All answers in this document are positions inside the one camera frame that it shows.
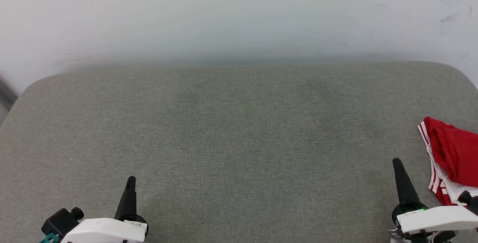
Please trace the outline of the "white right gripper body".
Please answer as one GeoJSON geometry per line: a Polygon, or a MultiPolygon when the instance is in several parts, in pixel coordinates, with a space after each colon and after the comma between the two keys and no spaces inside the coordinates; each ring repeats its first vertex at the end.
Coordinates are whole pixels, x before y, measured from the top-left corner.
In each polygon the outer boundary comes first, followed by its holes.
{"type": "Polygon", "coordinates": [[[396,229],[390,243],[451,243],[458,231],[478,229],[478,206],[427,208],[421,203],[402,203],[392,212],[396,229]]]}

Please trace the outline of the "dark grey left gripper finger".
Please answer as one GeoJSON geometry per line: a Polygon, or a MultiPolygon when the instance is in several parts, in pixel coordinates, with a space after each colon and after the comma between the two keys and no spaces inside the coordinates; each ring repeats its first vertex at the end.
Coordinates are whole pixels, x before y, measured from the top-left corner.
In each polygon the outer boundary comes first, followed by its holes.
{"type": "Polygon", "coordinates": [[[138,221],[137,216],[136,177],[130,176],[126,182],[114,219],[138,221]]]}

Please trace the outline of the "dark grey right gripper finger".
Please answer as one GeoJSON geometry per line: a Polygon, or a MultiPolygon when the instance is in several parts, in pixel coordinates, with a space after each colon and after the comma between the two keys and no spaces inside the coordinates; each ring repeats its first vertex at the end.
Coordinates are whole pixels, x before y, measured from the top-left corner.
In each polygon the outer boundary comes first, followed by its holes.
{"type": "Polygon", "coordinates": [[[402,161],[393,158],[392,164],[399,204],[422,204],[402,161]]]}

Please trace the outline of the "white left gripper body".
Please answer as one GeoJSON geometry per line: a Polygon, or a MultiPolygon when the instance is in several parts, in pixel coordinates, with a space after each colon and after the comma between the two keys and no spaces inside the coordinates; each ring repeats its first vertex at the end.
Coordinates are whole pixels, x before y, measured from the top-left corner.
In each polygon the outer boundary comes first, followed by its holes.
{"type": "Polygon", "coordinates": [[[139,215],[137,221],[84,219],[60,243],[145,243],[149,229],[147,221],[139,215]]]}

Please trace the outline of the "red and white garment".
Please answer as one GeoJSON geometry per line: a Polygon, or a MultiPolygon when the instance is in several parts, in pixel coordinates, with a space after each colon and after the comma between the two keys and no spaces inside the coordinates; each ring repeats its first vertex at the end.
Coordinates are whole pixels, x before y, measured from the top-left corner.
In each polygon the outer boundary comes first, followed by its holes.
{"type": "Polygon", "coordinates": [[[444,206],[464,206],[459,196],[478,196],[478,134],[425,117],[417,127],[431,165],[428,189],[444,206]]]}

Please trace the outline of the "grey fabric sofa cushion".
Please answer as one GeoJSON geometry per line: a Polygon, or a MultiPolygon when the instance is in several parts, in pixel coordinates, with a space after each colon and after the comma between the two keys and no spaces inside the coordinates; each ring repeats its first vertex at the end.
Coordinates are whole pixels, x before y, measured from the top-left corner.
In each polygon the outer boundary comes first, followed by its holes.
{"type": "Polygon", "coordinates": [[[478,133],[478,89],[429,62],[48,77],[0,126],[0,243],[61,208],[113,217],[131,175],[148,243],[389,243],[393,158],[439,205],[427,116],[478,133]]]}

